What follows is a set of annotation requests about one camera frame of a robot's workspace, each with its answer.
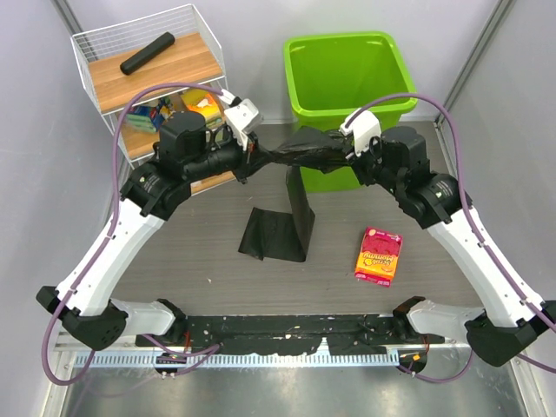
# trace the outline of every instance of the gray floor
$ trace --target gray floor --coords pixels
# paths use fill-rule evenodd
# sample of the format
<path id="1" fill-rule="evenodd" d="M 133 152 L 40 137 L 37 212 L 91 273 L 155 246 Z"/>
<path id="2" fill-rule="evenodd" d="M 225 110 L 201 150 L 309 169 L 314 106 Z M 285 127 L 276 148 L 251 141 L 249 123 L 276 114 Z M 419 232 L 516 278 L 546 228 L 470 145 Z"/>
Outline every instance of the gray floor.
<path id="1" fill-rule="evenodd" d="M 469 350 L 432 349 L 425 374 L 457 373 Z M 69 389 L 63 417 L 518 417 L 526 410 L 509 366 L 476 360 L 459 380 L 437 385 L 389 367 L 200 369 L 173 380 L 150 381 L 150 369 L 91 369 Z"/>
<path id="2" fill-rule="evenodd" d="M 412 124 L 427 139 L 433 169 L 446 164 L 433 125 Z M 267 148 L 291 128 L 263 125 Z M 289 211 L 285 167 L 268 166 L 247 185 L 229 182 L 186 201 L 145 245 L 121 279 L 115 298 L 167 298 L 186 314 L 384 313 L 413 295 L 459 306 L 479 300 L 455 263 L 379 186 L 310 194 L 316 213 L 304 263 L 237 252 L 251 209 Z M 404 236 L 391 288 L 354 278 L 354 262 L 367 226 Z"/>

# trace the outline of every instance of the green bin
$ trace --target green bin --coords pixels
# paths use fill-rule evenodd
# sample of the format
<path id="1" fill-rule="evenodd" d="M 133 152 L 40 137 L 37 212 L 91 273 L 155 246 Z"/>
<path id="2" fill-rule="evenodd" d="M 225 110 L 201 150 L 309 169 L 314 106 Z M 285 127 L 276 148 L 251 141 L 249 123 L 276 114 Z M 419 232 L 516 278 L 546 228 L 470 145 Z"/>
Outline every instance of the green bin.
<path id="1" fill-rule="evenodd" d="M 345 118 L 375 98 L 415 92 L 393 38 L 383 32 L 304 36 L 284 45 L 286 79 L 297 127 L 338 129 Z M 373 108 L 382 130 L 414 109 L 415 98 L 392 100 Z M 359 183 L 350 168 L 322 174 L 302 169 L 308 192 L 355 189 Z"/>

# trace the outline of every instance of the white wall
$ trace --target white wall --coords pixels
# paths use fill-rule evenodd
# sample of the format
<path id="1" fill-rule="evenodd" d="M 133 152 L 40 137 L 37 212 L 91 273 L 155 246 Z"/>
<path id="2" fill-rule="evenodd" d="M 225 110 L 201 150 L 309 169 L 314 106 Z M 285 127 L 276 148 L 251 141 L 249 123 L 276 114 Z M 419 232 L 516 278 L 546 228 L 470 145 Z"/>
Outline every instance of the white wall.
<path id="1" fill-rule="evenodd" d="M 110 137 L 50 2 L 4 7 L 0 38 L 0 414 L 35 417 L 49 318 L 35 295 L 75 267 L 101 227 Z"/>
<path id="2" fill-rule="evenodd" d="M 453 108 L 467 191 L 509 261 L 545 300 L 556 300 L 554 16 L 553 0 L 515 2 Z M 546 332 L 530 355 L 556 367 L 555 341 Z M 556 415 L 556 375 L 534 372 Z"/>
<path id="3" fill-rule="evenodd" d="M 184 3 L 188 2 L 69 0 L 85 30 Z M 230 89 L 248 96 L 267 121 L 276 122 L 291 117 L 282 59 L 282 46 L 288 38 L 383 30 L 398 43 L 417 90 L 443 100 L 497 1 L 202 0 L 192 3 L 222 44 Z M 420 105 L 411 116 L 433 115 L 431 108 Z"/>

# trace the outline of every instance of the wire shelf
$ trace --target wire shelf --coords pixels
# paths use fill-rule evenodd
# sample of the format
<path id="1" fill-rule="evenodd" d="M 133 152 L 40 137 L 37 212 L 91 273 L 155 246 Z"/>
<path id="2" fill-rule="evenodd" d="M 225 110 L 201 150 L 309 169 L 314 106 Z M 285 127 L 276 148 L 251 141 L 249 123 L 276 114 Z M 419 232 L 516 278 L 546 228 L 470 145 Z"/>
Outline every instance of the wire shelf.
<path id="1" fill-rule="evenodd" d="M 175 47 L 171 48 L 174 48 L 174 54 L 182 54 L 179 56 L 181 61 L 176 59 L 174 63 L 163 67 L 160 64 L 162 60 L 159 60 L 159 73 L 149 69 L 149 75 L 147 71 L 142 73 L 141 69 L 131 76 L 125 76 L 119 71 L 119 63 L 126 56 L 133 55 L 132 51 L 143 48 L 164 32 L 174 35 Z M 122 109 L 136 92 L 154 84 L 170 81 L 209 83 L 225 79 L 226 76 L 222 46 L 193 4 L 77 33 L 71 42 L 83 87 L 103 115 Z M 174 67 L 169 69 L 168 66 L 172 64 Z M 164 91 L 147 96 L 142 103 L 168 93 Z"/>

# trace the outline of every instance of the wire basket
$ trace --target wire basket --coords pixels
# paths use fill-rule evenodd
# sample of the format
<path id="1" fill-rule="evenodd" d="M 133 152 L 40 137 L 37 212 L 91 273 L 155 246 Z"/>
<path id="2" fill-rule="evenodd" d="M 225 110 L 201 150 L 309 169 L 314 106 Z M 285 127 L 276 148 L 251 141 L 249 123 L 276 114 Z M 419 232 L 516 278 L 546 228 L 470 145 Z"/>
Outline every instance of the wire basket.
<path id="1" fill-rule="evenodd" d="M 215 35 L 202 18 L 197 8 L 193 4 L 186 4 L 126 23 L 119 23 L 97 30 L 77 33 L 71 38 L 83 87 L 101 114 L 107 115 L 114 113 L 121 109 L 123 105 L 120 108 L 111 109 L 110 111 L 101 110 L 89 64 L 105 58 L 110 58 L 111 56 L 117 56 L 124 52 L 140 49 L 166 31 L 172 33 L 176 39 L 180 36 L 198 32 L 222 70 L 220 74 L 210 79 L 187 81 L 209 83 L 222 79 L 224 80 L 224 84 L 226 84 L 226 70 L 224 67 L 222 46 L 216 40 Z M 165 96 L 167 94 L 168 91 L 161 93 L 159 96 Z M 157 97 L 158 96 L 149 96 L 142 103 Z"/>

